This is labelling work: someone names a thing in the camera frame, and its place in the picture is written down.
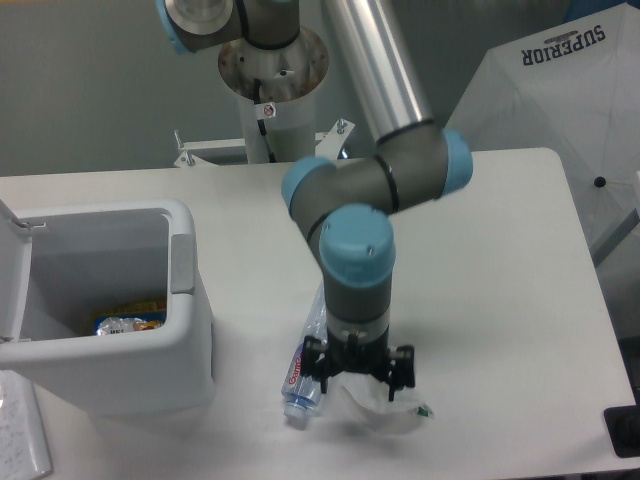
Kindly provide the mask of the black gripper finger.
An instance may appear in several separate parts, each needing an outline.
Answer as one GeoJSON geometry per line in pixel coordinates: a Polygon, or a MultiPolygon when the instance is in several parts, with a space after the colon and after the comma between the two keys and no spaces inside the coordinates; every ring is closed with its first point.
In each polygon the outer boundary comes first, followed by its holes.
{"type": "Polygon", "coordinates": [[[384,382],[389,386],[388,400],[393,401],[398,391],[415,387],[415,348],[413,345],[402,345],[388,349],[386,361],[384,382]]]}
{"type": "Polygon", "coordinates": [[[316,337],[304,337],[301,351],[301,375],[311,377],[320,385],[321,394],[328,390],[328,380],[331,377],[329,362],[326,357],[326,346],[316,337]]]}

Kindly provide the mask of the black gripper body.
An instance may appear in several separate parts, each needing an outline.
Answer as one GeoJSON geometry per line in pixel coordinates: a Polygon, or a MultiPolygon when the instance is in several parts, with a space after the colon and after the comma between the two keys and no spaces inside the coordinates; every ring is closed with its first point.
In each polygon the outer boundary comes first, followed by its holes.
{"type": "Polygon", "coordinates": [[[330,330],[327,330],[326,364],[323,368],[323,384],[342,372],[370,375],[386,383],[391,369],[388,356],[389,329],[376,340],[368,343],[355,341],[343,342],[330,330]]]}

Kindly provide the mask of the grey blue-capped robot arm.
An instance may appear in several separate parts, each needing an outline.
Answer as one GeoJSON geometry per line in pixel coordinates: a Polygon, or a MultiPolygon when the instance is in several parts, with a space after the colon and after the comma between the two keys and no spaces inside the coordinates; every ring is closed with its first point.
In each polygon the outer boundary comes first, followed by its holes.
{"type": "MultiPolygon", "coordinates": [[[[365,374],[391,392],[415,384],[414,349],[388,344],[395,262],[391,215],[464,188],[473,174],[461,135],[441,130],[415,78],[392,4],[326,5],[370,131],[373,156],[338,166],[296,161],[281,194],[324,280],[325,339],[308,336],[301,373],[320,384],[343,372],[365,374]]],[[[228,87],[251,106],[250,128],[266,158],[283,151],[275,120],[326,76],[327,50],[302,27],[295,1],[160,1],[159,18],[175,50],[220,50],[228,87]]]]}

